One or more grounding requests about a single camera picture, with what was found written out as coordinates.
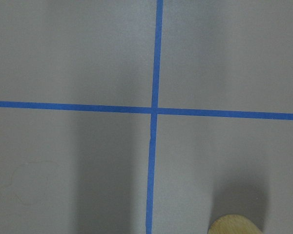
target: tan circular object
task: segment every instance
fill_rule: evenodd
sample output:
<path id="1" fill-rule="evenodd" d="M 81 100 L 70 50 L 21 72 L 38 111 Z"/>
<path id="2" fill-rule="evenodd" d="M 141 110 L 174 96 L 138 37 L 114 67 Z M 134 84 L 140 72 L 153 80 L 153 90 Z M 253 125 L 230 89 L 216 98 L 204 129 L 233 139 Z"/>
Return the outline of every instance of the tan circular object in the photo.
<path id="1" fill-rule="evenodd" d="M 262 234 L 249 219 L 237 214 L 228 214 L 217 219 L 208 234 Z"/>

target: wooden disc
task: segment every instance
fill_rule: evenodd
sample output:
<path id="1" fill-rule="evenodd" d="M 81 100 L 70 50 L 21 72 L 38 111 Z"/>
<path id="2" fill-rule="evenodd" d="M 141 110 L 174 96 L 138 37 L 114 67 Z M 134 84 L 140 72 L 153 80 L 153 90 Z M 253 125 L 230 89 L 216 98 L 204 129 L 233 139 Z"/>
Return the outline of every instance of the wooden disc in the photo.
<path id="1" fill-rule="evenodd" d="M 228 214 L 217 219 L 208 234 L 262 234 L 249 219 L 237 214 Z"/>

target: blue line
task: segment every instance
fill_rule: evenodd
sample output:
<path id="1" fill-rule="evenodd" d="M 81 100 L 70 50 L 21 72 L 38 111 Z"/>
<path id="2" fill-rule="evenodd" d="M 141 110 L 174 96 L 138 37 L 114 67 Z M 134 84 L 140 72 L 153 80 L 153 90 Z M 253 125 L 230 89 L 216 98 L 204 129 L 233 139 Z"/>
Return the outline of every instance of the blue line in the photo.
<path id="1" fill-rule="evenodd" d="M 148 153 L 147 193 L 146 193 L 146 234 L 152 234 L 154 171 L 156 156 L 157 109 L 160 80 L 161 42 L 162 42 L 163 0 L 156 2 L 154 64 L 152 84 L 152 114 L 150 123 L 150 146 Z"/>
<path id="2" fill-rule="evenodd" d="M 209 117 L 231 117 L 231 118 L 261 118 L 261 119 L 282 119 L 293 120 L 291 113 L 273 112 L 249 112 L 249 111 L 221 111 L 221 110 L 194 110 L 194 109 L 174 109 L 158 108 L 160 115 L 179 115 L 179 116 L 209 116 Z"/>
<path id="3" fill-rule="evenodd" d="M 65 111 L 139 113 L 139 114 L 151 114 L 152 113 L 152 109 L 150 107 L 80 105 L 80 104 L 19 102 L 19 101 L 0 101 L 0 107 L 25 108 L 25 109 L 45 109 L 45 110 L 65 110 Z"/>

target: gray surface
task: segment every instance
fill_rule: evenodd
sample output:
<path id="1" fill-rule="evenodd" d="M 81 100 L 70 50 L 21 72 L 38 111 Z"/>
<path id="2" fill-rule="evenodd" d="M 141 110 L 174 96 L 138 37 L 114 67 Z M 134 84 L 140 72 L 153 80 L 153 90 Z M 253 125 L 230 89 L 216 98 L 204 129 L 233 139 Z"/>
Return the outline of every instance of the gray surface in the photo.
<path id="1" fill-rule="evenodd" d="M 0 109 L 0 234 L 145 232 L 149 116 Z"/>
<path id="2" fill-rule="evenodd" d="M 153 233 L 204 234 L 230 213 L 293 233 L 293 121 L 159 116 Z"/>
<path id="3" fill-rule="evenodd" d="M 293 1 L 166 0 L 160 107 L 293 112 Z"/>
<path id="4" fill-rule="evenodd" d="M 149 106 L 155 1 L 0 0 L 0 100 Z"/>

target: vertical blue line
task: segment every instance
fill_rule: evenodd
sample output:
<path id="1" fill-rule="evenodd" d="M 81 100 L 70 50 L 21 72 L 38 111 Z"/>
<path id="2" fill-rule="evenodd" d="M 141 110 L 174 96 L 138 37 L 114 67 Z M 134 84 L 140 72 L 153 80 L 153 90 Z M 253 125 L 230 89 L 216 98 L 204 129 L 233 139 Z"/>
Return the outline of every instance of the vertical blue line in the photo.
<path id="1" fill-rule="evenodd" d="M 162 20 L 163 20 L 163 0 L 156 3 L 156 22 L 155 22 L 155 44 L 154 44 L 154 65 L 153 65 L 153 85 L 152 85 L 152 104 L 151 104 L 151 123 L 150 123 L 150 146 L 148 153 L 148 172 L 147 172 L 147 194 L 146 194 L 146 234 L 152 234 L 153 219 L 153 191 L 154 191 L 154 169 L 156 154 L 156 130 L 157 130 L 157 108 L 160 80 L 161 62 L 161 42 L 162 42 Z"/>

